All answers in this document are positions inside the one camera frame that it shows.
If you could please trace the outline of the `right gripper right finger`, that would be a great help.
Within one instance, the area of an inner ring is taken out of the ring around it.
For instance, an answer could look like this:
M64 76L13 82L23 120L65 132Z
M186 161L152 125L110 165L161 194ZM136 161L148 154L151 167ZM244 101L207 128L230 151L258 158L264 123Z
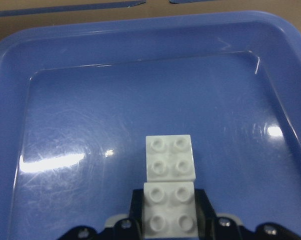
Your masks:
M301 240L300 235L274 222L261 223L251 231L233 216L218 216L204 189L194 190L194 200L200 240Z

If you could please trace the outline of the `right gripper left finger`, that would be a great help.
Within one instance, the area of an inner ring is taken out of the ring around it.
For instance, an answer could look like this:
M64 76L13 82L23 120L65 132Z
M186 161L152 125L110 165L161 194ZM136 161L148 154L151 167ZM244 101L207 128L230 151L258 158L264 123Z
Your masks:
M142 240L143 239L143 190L132 191L129 214L116 220L110 227L105 227L102 232L94 228L80 225L71 228L60 240Z

